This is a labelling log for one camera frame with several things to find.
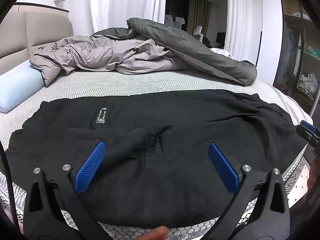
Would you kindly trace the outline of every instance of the upholstered headboard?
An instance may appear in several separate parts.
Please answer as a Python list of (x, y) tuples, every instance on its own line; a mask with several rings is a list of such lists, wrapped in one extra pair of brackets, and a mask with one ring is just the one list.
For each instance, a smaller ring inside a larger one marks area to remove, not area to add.
[(73, 36), (67, 11), (15, 5), (0, 24), (0, 75), (46, 44)]

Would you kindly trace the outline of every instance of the dark gray comforter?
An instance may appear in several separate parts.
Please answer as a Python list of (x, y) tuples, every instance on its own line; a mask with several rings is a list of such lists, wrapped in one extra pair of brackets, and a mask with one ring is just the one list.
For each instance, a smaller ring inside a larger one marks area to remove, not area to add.
[(72, 36), (39, 48), (30, 62), (42, 72), (45, 84), (64, 70), (116, 70), (123, 74), (196, 68), (208, 74), (253, 83), (256, 67), (215, 54), (185, 31), (150, 20), (130, 18), (128, 29), (109, 28), (86, 36)]

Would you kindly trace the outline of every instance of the black pants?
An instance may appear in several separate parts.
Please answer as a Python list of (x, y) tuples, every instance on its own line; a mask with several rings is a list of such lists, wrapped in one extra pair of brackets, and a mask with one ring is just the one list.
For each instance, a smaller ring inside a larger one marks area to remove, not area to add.
[[(104, 124), (95, 122), (101, 108), (108, 108)], [(28, 174), (48, 165), (47, 155), (62, 158), (59, 147), (73, 139), (107, 145), (80, 194), (85, 206), (100, 222), (145, 228), (184, 227), (221, 215), (233, 195), (209, 160), (211, 142), (242, 165), (281, 172), (305, 145), (289, 114), (257, 94), (196, 90), (59, 99), (43, 102), (12, 134), (13, 181), (25, 189)]]

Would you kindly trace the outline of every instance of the clothing label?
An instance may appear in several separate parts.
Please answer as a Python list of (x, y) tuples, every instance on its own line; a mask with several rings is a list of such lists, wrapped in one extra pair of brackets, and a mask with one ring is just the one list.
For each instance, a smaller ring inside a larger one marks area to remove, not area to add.
[(99, 113), (98, 113), (98, 116), (97, 116), (97, 119), (96, 119), (96, 123), (105, 123), (106, 122), (106, 112), (107, 112), (107, 109), (108, 108), (101, 108)]

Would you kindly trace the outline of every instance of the mattress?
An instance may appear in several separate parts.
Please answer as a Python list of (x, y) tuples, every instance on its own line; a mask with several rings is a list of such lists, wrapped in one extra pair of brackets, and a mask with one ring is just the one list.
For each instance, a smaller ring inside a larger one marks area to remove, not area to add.
[[(0, 113), (0, 140), (6, 150), (9, 146), (11, 133), (22, 128), (22, 124), (39, 109), (42, 101), (49, 102), (60, 98), (86, 96), (128, 96), (154, 92), (204, 89), (224, 89), (250, 95), (257, 93), (263, 101), (275, 103), (289, 113), (294, 125), (299, 124), (301, 120), (312, 123), (310, 116), (292, 98), (284, 95), (273, 86), (258, 80), (248, 87), (242, 87), (198, 71), (165, 71), (140, 75), (123, 75), (117, 72), (77, 71), (68, 76), (59, 75), (52, 84), (48, 87), (43, 87), (9, 113)], [(300, 167), (301, 163), (305, 163), (303, 157), (304, 150), (305, 148), (283, 174), (287, 194), (292, 188), (289, 177), (293, 173), (296, 174), (296, 167)], [(9, 203), (7, 193), (5, 176), (0, 173), (0, 197), (4, 205), (8, 205)], [(14, 185), (14, 193), (19, 220), (22, 222), (26, 192)], [(243, 222), (250, 215), (254, 204), (255, 200), (249, 202), (240, 222)], [(76, 228), (70, 214), (65, 211), (62, 212), (67, 223)], [(192, 227), (171, 228), (168, 237), (193, 239), (202, 236), (217, 219), (204, 221)], [(101, 226), (115, 239), (133, 239), (149, 230), (105, 224), (101, 224)]]

